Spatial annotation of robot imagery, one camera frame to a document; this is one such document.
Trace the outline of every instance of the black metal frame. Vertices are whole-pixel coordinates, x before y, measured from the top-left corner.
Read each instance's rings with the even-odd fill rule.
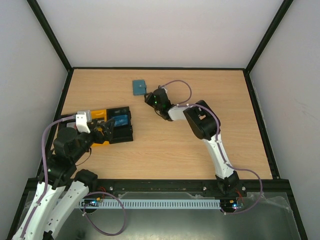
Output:
[[[247,65],[246,69],[244,68],[206,68],[206,67],[71,67],[64,51],[62,50],[56,36],[54,35],[48,21],[45,18],[37,0],[27,0],[30,7],[32,8],[35,16],[37,17],[39,23],[41,24],[43,30],[45,31],[47,37],[49,38],[52,46],[56,50],[56,53],[60,57],[63,65],[65,66],[66,70],[68,71],[68,75],[65,81],[65,85],[61,94],[61,98],[54,116],[54,120],[57,120],[61,117],[61,112],[67,97],[69,85],[72,79],[72,75],[75,69],[116,69],[116,70],[230,70],[230,71],[243,71],[243,75],[245,78],[245,82],[248,88],[248,92],[250,95],[252,107],[255,113],[257,125],[259,127],[259,131],[261,134],[261,139],[263,142],[263,146],[265,149],[265,153],[267,156],[267,160],[269,163],[269,167],[272,173],[272,180],[262,180],[263,183],[263,191],[264,192],[285,192],[288,196],[289,203],[291,209],[293,210],[293,215],[297,224],[297,228],[300,234],[301,239],[306,240],[307,234],[302,223],[299,210],[288,180],[280,179],[280,174],[277,168],[277,164],[273,155],[273,151],[270,145],[270,141],[268,138],[268,134],[266,131],[265,123],[263,121],[263,117],[260,111],[260,107],[257,101],[257,97],[252,85],[252,81],[250,79],[250,72],[252,71],[253,67],[257,63],[260,55],[262,54],[263,50],[267,46],[269,40],[271,39],[272,35],[276,31],[278,25],[280,24],[281,20],[283,19],[284,15],[288,11],[290,5],[292,4],[293,0],[284,0],[277,11],[275,17],[273,18],[269,28],[267,29],[266,33],[264,34],[258,48],[256,49],[255,53],[253,54],[249,64]],[[54,136],[56,132],[56,127],[53,127],[49,133],[48,141],[46,144],[46,150],[49,150],[52,146]],[[39,175],[41,171],[41,165],[38,169]],[[109,191],[113,194],[120,194],[125,192],[187,192],[191,194],[200,194],[205,197],[215,197],[216,199],[220,200],[227,200],[230,198],[234,198],[235,196],[223,196],[217,188],[217,181],[216,180],[131,180],[131,179],[99,179],[99,185],[104,186],[107,190],[109,187],[113,187],[112,191]],[[15,214],[10,232],[8,234],[8,239],[13,236],[16,232],[20,214],[24,208],[25,202],[27,200],[28,193],[30,191],[35,191],[37,188],[37,178],[30,178],[27,181],[25,190],[23,192],[22,198],[20,200],[17,212]],[[258,180],[244,180],[243,181],[246,191],[247,192],[259,192],[260,191],[260,184]]]

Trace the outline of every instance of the wooden table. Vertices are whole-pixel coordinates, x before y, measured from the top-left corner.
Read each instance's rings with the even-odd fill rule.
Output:
[[[133,127],[133,142],[94,147],[79,169],[95,172],[101,179],[215,179],[207,148],[187,121],[159,117],[143,96],[133,96],[135,79],[144,79],[148,92],[171,80],[187,81],[193,91],[189,103],[203,99],[220,118],[223,145],[232,165],[272,179],[245,78],[236,70],[75,69],[62,114],[129,106]],[[167,89],[172,103],[189,96],[189,89],[180,82]],[[256,178],[245,171],[238,174],[241,179]]]

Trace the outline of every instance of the wooden tabletop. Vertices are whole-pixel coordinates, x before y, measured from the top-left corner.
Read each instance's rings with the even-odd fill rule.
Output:
[[[88,169],[100,179],[215,179],[207,148],[187,121],[159,117],[143,96],[133,96],[135,79],[145,80],[147,92],[172,80],[187,81],[193,92],[189,103],[205,100],[220,118],[231,164],[272,179],[245,78],[236,70],[74,70],[62,114],[129,106],[133,127],[133,142],[94,147],[79,170]],[[181,82],[168,85],[167,90],[172,103],[189,96]],[[238,174],[241,179],[256,178],[245,171]]]

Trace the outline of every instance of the gray wall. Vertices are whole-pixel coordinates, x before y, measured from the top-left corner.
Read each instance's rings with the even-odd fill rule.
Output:
[[[0,239],[9,232],[27,179],[41,159],[66,80],[56,52],[25,0],[0,1]]]
[[[320,1],[295,0],[251,73],[282,178],[319,239]]]
[[[38,0],[72,66],[245,68],[283,0]]]

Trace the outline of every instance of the metal grille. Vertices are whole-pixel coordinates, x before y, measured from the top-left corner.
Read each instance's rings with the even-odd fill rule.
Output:
[[[126,209],[220,209],[220,200],[149,200],[149,199],[121,199]],[[85,201],[79,202],[78,208],[82,208]],[[88,205],[86,209],[121,209],[120,204],[114,199],[104,199]]]

